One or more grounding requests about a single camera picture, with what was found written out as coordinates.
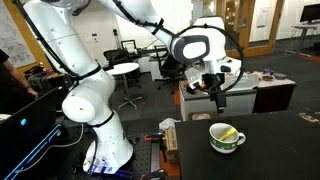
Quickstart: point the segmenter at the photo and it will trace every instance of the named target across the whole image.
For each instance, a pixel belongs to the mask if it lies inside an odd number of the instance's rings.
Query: laptop
[[[55,88],[0,121],[0,179],[14,179],[17,170],[32,165],[51,138],[58,133]]]

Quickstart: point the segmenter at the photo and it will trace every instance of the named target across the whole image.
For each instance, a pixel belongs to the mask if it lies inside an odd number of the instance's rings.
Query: yellow sponge
[[[224,141],[224,140],[226,140],[231,134],[233,134],[234,132],[236,132],[236,129],[235,128],[231,128],[231,129],[229,129],[223,136],[221,136],[220,138],[219,138],[219,140],[220,141]]]

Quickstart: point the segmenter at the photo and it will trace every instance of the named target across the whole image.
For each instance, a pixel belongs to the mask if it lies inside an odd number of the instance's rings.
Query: door
[[[217,0],[216,15],[225,22],[225,30],[240,44],[245,56],[271,54],[284,0]],[[231,41],[227,55],[238,57]]]

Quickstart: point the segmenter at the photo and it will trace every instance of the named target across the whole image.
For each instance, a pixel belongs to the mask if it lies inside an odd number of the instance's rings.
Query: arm
[[[35,99],[38,98],[38,93],[32,89],[27,79],[15,67],[13,67],[8,60],[4,61],[2,64],[15,81],[17,81],[23,88],[25,88],[29,94],[34,96]]]

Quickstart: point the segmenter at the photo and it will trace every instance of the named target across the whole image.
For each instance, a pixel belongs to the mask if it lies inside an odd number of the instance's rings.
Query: box
[[[165,131],[166,146],[167,146],[167,161],[170,164],[179,163],[178,142],[175,129]]]
[[[216,112],[191,112],[188,114],[188,121],[191,120],[215,120],[219,118],[219,114]]]

